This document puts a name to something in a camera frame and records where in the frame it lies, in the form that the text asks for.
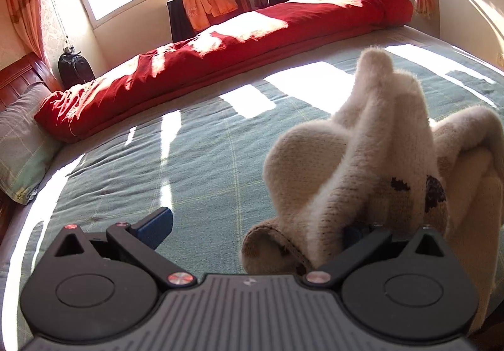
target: black robotic gripper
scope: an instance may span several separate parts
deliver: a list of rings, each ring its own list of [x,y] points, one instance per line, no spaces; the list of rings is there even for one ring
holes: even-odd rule
[[[396,240],[345,230],[346,248],[295,275],[194,275],[155,252],[171,232],[160,208],[104,233],[74,224],[26,283],[35,350],[471,350],[477,292],[433,229]]]

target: red blanket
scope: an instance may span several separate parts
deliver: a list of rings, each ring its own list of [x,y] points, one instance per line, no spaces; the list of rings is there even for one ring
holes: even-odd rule
[[[54,92],[35,119],[64,142],[154,105],[321,45],[409,22],[409,0],[291,0],[168,44],[85,85]]]

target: white logo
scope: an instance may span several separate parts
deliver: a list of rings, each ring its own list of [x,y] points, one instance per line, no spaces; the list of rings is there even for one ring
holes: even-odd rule
[[[244,285],[248,285],[250,287],[251,285],[257,283],[257,280],[255,278],[249,277],[247,280],[244,280],[243,283]]]

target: mattress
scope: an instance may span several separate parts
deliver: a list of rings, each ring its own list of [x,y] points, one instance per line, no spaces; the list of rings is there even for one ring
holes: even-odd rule
[[[30,339],[20,290],[68,223],[94,232],[168,206],[174,227],[160,254],[198,278],[243,273],[238,252],[245,233],[275,215],[261,178],[266,153],[290,127],[338,110],[352,89],[357,58],[370,45],[385,47],[397,68],[418,76],[433,122],[475,104],[504,118],[503,72],[402,27],[242,73],[67,145],[0,246],[5,349],[15,351]],[[503,278],[500,256],[491,307],[504,296]]]

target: silver bolt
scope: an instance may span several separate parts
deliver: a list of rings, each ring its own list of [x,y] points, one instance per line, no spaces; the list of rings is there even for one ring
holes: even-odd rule
[[[192,283],[194,276],[186,273],[185,271],[178,271],[176,273],[171,273],[168,276],[168,282],[173,285],[188,285]]]
[[[312,284],[326,284],[331,280],[331,275],[325,271],[311,271],[305,278]]]

